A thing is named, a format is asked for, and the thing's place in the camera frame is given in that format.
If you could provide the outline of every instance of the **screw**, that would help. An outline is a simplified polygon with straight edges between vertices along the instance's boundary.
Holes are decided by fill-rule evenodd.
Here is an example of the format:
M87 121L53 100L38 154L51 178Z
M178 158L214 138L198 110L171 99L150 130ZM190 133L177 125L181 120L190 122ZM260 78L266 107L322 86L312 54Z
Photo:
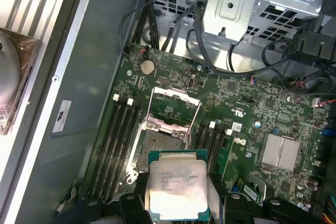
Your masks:
M275 206L280 206L281 204L280 204L280 201L278 201L278 200L276 200L276 199L271 199L271 204L272 205L275 205Z
M239 194L232 194L231 197L232 197L232 199L240 199Z
M184 133L180 133L179 135L178 135L178 137L180 138L180 139L183 139L184 138Z
M53 82L56 82L59 80L58 76L53 76L52 79L51 79Z
M89 207L93 207L93 206L95 206L95 205L97 205L97 204L98 204L98 202L96 202L96 201L91 201L91 202L88 203L88 206L89 206Z
M19 44L19 49L20 49L20 50L23 50L23 49L25 49L25 44L23 44L23 43L20 43L20 44Z

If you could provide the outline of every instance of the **wire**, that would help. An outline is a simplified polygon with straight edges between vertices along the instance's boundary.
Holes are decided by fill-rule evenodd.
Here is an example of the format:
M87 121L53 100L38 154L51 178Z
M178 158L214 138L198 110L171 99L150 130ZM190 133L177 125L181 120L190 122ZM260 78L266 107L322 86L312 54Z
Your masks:
M329 223L331 223L331 224L335 224L335 222L332 222L332 221L329 219L329 217L328 217L325 213L323 213L323 216L325 217L325 219L326 219Z
M191 58L193 58L194 61L198 62L199 64L201 64L203 67L207 67L208 64L204 61L204 60L201 60L201 59L198 59L194 54L193 52L191 52L190 50L190 47L189 47L189 40L190 40L190 35L191 33L195 31L195 29L190 29L187 33L187 37L185 39L185 47L187 49L187 52L188 54L191 56Z
M279 39L279 40L275 40L273 42L271 42L270 44L268 44L262 51L261 53L261 59L262 59L262 62L265 64L265 66L269 66L271 65L269 63L269 61L267 60L267 57L266 57L266 50L271 47L271 46L274 46L276 44L279 44L279 43L289 43L291 42L292 40L291 39ZM280 80L282 78L282 74L279 72L279 70L277 69L272 69L273 72L275 72L279 77L280 77Z
M165 40L165 42L163 43L162 45L162 48L161 50L162 51L166 51L167 50L167 47L169 45L169 42L170 40L172 39L173 35L174 35L174 31L175 31L175 27L177 26L177 24L179 23L179 21L188 16L193 10L194 10L194 7L195 7L195 4L197 3L197 1L195 1L195 3L189 8L187 9L186 11L184 11L182 14L180 14L174 21L173 21L173 25L169 28L169 31L168 31L168 34L167 34L167 38Z
M335 93L327 93L327 92L320 92L320 93L309 93L309 90L304 90L303 92L299 92L299 91L295 91L295 90L289 90L289 88L285 85L285 76L286 76L286 73L290 67L290 65L292 64L292 62L290 61L285 69L283 70L283 73L282 73L282 77L281 77L281 86L286 90L288 91L289 93L292 93L292 94L297 94L297 95L303 95L303 96L310 96L310 95L333 95L333 96L336 96Z
M265 68L261 68L261 69L257 69L257 70L253 70L253 71L248 71L248 72L239 72L239 73L232 73L232 72L224 72L224 71L220 71L218 70L213 63L210 60L210 57L204 47L203 44L203 39L202 39L202 22L201 22L201 10L199 7L196 8L195 11L195 33L196 33L196 39L197 39L197 43L198 43L198 47L201 51L201 54L203 56L203 58L205 59L205 61L207 62L207 64L209 65L209 67L211 68L211 70L221 76L225 76L225 77L243 77L243 76L253 76L256 74L260 74L263 73L267 70L270 70L274 67L277 67L281 64L284 64L285 62L287 62L287 59L281 60L275 64L271 64Z
M232 53L233 53L233 50L235 49L235 45L234 44L231 44L230 45L230 48L229 48L229 51L228 51L228 60L229 60L229 68L232 72L235 72L235 69L233 68L233 64L232 64Z
M324 106L324 105L326 105L327 103L332 103L332 102L336 102L336 99L335 99L335 100L328 100L328 101L325 101L325 102L321 102L319 105L320 105L320 106Z
M154 0L149 0L147 2L145 2L143 5L140 5L139 7L137 7L136 9L128 12L125 14L125 16L123 16L123 18L121 19L121 22L120 22L120 25L119 25L119 34L118 34L118 39L119 39L119 47L120 47L120 50L121 52L125 55L125 56L130 56L128 53L125 52L124 48L123 48L123 41L122 41L122 30L123 30L123 26L124 26L124 23L126 21L126 19L131 16L133 13L141 10L142 8L148 6L149 4L153 3Z

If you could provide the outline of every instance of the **heatsink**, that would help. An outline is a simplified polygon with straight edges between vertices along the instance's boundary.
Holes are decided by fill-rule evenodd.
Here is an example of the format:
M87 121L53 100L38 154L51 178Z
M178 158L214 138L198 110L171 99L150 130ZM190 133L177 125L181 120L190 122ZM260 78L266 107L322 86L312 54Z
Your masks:
M300 143L292 139L266 134L259 162L293 172Z

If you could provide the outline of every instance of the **sticker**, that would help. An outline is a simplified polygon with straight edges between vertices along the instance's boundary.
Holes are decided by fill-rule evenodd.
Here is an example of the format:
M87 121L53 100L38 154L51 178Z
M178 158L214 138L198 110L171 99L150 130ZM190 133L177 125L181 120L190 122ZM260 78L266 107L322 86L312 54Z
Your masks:
M256 201L257 194L254 191L252 191L247 185L244 186L244 192L246 192L247 195L251 197L251 199Z
M54 125L53 133L61 132L64 128L65 120L67 119L69 109L70 109L71 101L63 100L61 107L59 108L59 112L57 114L56 122Z
M238 132L240 132L241 130L242 130L242 124L240 124L240 123L236 123L236 122L233 122L233 124L232 124L232 130L233 131L238 131Z

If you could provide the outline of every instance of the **ram slot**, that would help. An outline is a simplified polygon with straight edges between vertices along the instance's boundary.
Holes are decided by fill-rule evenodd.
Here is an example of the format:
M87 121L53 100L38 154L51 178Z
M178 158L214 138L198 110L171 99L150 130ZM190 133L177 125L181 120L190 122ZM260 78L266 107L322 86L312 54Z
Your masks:
M91 186L90 186L90 195L94 196L96 193L96 185L98 184L99 178L101 176L102 173L102 169L104 167L104 164L106 162L107 159L107 154L108 154L108 149L110 149L111 145L113 144L112 140L111 140L111 134L113 132L113 130L116 128L119 117L122 113L122 111L124 110L124 104L121 102L116 102L115 106L113 108L113 112L112 112L112 116L109 122L109 128L107 130L107 133L105 135L105 140L103 142L103 145L100 149L100 154L98 156L98 160L97 160L97 164L96 164L96 168L94 170L93 173L93 179L91 182Z
M118 153L118 150L121 144L120 140L122 139L122 135L125 133L125 130L126 130L125 125L127 124L127 121L130 119L131 111L132 111L132 106L127 105L121 117L121 120L119 120L118 122L118 127L116 128L114 134L111 137L111 140L114 144L113 144L113 148L111 148L108 152L107 162L106 162L106 165L104 166L104 170L102 173L103 176L100 177L101 183L97 185L98 186L98 189L97 189L98 198L102 197L102 192L104 190L104 187L106 186L109 171L113 168L111 164L113 160L116 158L116 156L118 155L117 153Z
M113 198L113 193L117 189L118 179L120 178L120 174L124 166L125 158L129 151L130 143L132 141L132 133L134 132L136 122L138 120L139 109L140 108L136 106L132 111L131 120L129 120L128 122L127 131L122 141L122 147L121 147L119 160L118 162L116 162L115 166L113 166L113 167L116 167L116 169L114 169L113 173L109 175L111 177L110 180L112 181L112 183L110 183L108 191L105 194L106 202L108 202L110 199Z

